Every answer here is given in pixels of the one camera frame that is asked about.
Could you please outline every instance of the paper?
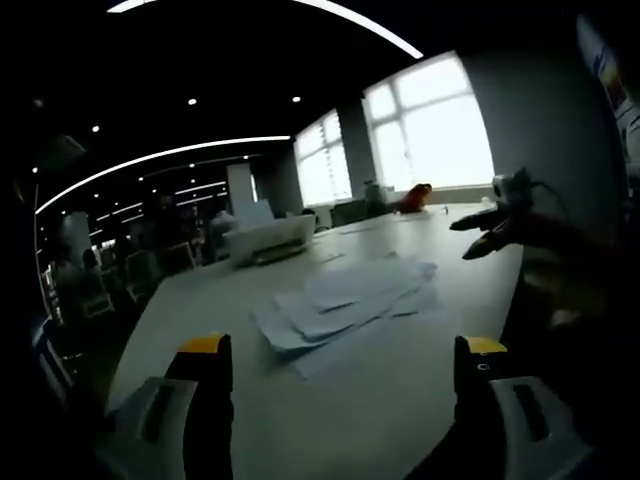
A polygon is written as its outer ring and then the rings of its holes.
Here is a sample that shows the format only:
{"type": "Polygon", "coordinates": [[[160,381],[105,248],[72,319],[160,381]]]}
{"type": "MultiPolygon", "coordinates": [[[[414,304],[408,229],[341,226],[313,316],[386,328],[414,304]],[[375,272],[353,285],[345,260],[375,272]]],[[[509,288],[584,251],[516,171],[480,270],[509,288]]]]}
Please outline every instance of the paper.
{"type": "Polygon", "coordinates": [[[364,301],[420,280],[429,280],[436,270],[433,263],[414,257],[389,255],[353,268],[326,272],[305,282],[305,293],[320,311],[364,301]]]}
{"type": "Polygon", "coordinates": [[[322,272],[301,291],[275,295],[253,316],[277,352],[308,352],[294,361],[308,377],[338,352],[348,350],[347,337],[360,338],[360,330],[372,331],[369,324],[383,325],[437,307],[431,282],[435,269],[431,263],[392,255],[322,272]]]}

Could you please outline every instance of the wall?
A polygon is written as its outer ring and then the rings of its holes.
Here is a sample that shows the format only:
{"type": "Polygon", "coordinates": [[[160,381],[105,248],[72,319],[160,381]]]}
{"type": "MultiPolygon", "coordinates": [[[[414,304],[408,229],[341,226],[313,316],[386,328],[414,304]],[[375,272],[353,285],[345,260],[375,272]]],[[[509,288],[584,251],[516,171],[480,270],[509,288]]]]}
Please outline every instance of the wall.
{"type": "MultiPolygon", "coordinates": [[[[614,147],[595,85],[575,52],[462,57],[487,129],[496,174],[526,167],[556,189],[571,220],[610,241],[618,221],[614,147]]],[[[563,218],[543,190],[536,208],[563,218]]]]}
{"type": "Polygon", "coordinates": [[[227,181],[231,206],[234,209],[240,208],[241,205],[253,203],[251,169],[248,163],[228,165],[227,181]]]}
{"type": "Polygon", "coordinates": [[[258,198],[267,199],[274,215],[284,217],[287,212],[302,212],[302,196],[293,143],[273,159],[261,159],[251,166],[258,198]]]}
{"type": "Polygon", "coordinates": [[[376,181],[376,169],[362,100],[354,99],[339,105],[336,110],[349,167],[351,192],[354,198],[364,198],[364,183],[376,181]]]}

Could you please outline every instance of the office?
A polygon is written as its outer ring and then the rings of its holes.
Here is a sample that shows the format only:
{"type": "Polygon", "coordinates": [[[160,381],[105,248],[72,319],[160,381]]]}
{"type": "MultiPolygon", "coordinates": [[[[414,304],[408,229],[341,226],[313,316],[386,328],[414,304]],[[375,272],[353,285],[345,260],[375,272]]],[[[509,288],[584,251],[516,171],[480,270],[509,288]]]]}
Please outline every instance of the office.
{"type": "Polygon", "coordinates": [[[450,224],[484,208],[494,175],[526,167],[562,199],[536,190],[537,211],[566,209],[615,240],[626,193],[607,97],[565,17],[540,15],[553,35],[526,41],[535,28],[521,26],[508,48],[457,45],[433,21],[441,42],[412,22],[385,27],[420,56],[305,2],[228,9],[102,11],[81,73],[31,95],[36,116],[56,118],[47,154],[18,175],[25,197],[37,185],[32,253],[49,317],[38,351],[57,365],[46,372],[59,401],[73,404],[61,385],[80,385],[100,417],[182,373],[182,354],[227,355],[209,338],[226,334],[237,478],[401,478],[453,423],[456,335],[501,338],[522,264],[517,246],[463,261],[478,234],[450,224]],[[389,213],[422,183],[433,187],[424,216],[389,213]],[[364,278],[364,267],[378,290],[323,276],[364,278]],[[416,278],[433,288],[404,291],[416,278]],[[371,310],[340,304],[348,314],[320,331],[295,314],[317,301],[302,296],[312,281],[371,310]],[[298,343],[269,330],[285,310],[298,343]]]}

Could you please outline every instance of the stack of paper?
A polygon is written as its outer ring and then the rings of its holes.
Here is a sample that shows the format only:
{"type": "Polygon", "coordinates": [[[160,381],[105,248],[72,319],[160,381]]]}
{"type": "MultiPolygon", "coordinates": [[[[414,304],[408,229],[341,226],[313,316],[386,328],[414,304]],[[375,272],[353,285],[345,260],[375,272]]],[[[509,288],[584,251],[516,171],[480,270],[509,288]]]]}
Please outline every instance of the stack of paper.
{"type": "Polygon", "coordinates": [[[437,304],[436,265],[385,258],[309,278],[302,291],[279,294],[254,311],[278,352],[304,351],[349,335],[372,320],[412,315],[437,304]]]}

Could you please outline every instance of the white table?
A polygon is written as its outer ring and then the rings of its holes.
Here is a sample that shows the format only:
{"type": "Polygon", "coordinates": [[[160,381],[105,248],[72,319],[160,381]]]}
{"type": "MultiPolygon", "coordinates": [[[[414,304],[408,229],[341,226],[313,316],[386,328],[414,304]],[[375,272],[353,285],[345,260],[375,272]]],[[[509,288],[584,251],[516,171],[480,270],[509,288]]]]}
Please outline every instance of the white table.
{"type": "Polygon", "coordinates": [[[163,375],[182,343],[222,331],[233,348],[237,480],[402,478],[453,422],[454,337],[497,339],[508,313],[522,249],[467,262],[461,256],[479,232],[449,230],[481,208],[388,215],[320,234],[309,252],[267,267],[233,271],[222,262],[165,280],[124,351],[109,407],[163,375]],[[441,314],[389,323],[309,380],[281,363],[251,320],[253,308],[299,289],[313,272],[392,250],[438,264],[441,314]],[[331,253],[344,256],[323,263],[331,253]]]}

